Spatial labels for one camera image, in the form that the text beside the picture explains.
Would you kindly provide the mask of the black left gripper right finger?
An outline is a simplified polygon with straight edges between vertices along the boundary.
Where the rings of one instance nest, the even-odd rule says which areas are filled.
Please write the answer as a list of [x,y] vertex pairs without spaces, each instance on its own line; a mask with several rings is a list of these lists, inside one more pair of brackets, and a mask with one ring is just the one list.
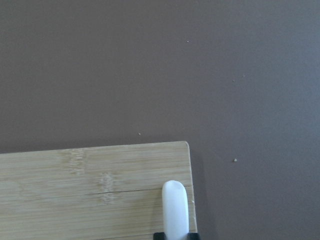
[[201,240],[201,236],[198,232],[189,232],[187,234],[187,240]]

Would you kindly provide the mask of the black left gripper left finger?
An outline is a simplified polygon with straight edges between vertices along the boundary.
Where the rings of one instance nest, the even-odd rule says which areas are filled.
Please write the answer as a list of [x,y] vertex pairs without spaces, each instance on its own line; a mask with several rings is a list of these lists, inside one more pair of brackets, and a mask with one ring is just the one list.
[[166,240],[166,234],[164,232],[155,232],[152,236],[153,240]]

